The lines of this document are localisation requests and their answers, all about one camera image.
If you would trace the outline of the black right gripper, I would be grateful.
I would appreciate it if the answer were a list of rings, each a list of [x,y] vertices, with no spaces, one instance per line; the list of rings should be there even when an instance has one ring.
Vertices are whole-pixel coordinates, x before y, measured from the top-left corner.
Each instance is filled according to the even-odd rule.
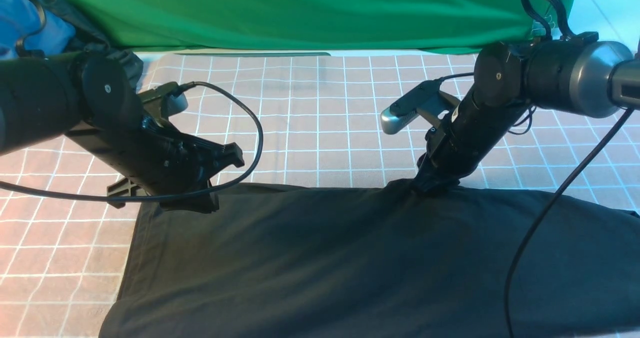
[[[430,128],[425,141],[425,153],[418,159],[418,172],[411,182],[416,193],[434,195],[458,186],[480,164],[478,152],[458,146],[448,128]]]

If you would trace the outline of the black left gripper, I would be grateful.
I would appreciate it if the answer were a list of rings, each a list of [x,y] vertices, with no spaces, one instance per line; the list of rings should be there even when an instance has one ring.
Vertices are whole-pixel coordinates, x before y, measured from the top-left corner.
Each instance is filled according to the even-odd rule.
[[[180,132],[171,123],[161,126],[146,118],[135,131],[98,130],[82,123],[66,137],[121,174],[107,188],[109,197],[176,195],[160,202],[167,211],[212,213],[219,208],[218,196],[186,193],[211,187],[211,178],[230,165],[245,164],[236,143],[218,144]]]

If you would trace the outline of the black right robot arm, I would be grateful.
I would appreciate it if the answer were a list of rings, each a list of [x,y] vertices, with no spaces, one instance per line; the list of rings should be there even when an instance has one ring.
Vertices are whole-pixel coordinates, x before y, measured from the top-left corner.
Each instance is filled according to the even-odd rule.
[[[639,109],[639,60],[619,42],[582,33],[566,41],[494,43],[478,54],[473,85],[451,105],[442,79],[416,87],[420,110],[438,117],[413,179],[414,190],[432,193],[457,185],[530,108],[591,118]]]

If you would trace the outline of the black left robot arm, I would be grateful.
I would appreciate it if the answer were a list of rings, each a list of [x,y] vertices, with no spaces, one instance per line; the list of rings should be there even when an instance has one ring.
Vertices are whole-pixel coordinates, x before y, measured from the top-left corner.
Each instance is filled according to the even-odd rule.
[[[104,197],[44,192],[122,208],[155,201],[165,210],[219,208],[211,178],[245,164],[236,143],[181,132],[169,120],[202,82],[169,82],[137,93],[121,65],[99,53],[1,62],[1,154],[66,136],[121,174]]]

